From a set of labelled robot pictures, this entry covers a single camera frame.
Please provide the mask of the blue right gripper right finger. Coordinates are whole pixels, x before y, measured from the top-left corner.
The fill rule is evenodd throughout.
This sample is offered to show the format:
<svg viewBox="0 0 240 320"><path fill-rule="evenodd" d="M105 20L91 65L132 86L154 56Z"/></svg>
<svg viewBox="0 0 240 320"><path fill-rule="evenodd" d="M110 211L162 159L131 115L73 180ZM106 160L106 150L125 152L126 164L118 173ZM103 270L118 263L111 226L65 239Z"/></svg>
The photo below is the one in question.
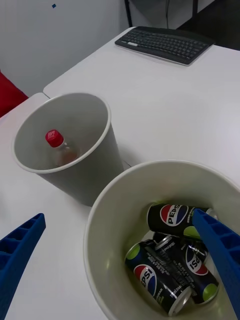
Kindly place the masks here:
<svg viewBox="0 0 240 320"><path fill-rule="evenodd" d="M240 236L226 225L195 209L192 218L223 282L236 317L240 317Z"/></svg>

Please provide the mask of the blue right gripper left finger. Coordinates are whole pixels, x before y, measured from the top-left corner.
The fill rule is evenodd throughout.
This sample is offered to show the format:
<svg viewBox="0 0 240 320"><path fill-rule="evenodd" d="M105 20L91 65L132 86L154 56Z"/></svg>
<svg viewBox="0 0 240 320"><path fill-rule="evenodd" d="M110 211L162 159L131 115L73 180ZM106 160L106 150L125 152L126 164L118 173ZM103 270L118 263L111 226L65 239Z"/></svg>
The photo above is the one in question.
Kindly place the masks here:
<svg viewBox="0 0 240 320"><path fill-rule="evenodd" d="M0 240L0 319L4 320L28 261L46 228L38 213Z"/></svg>

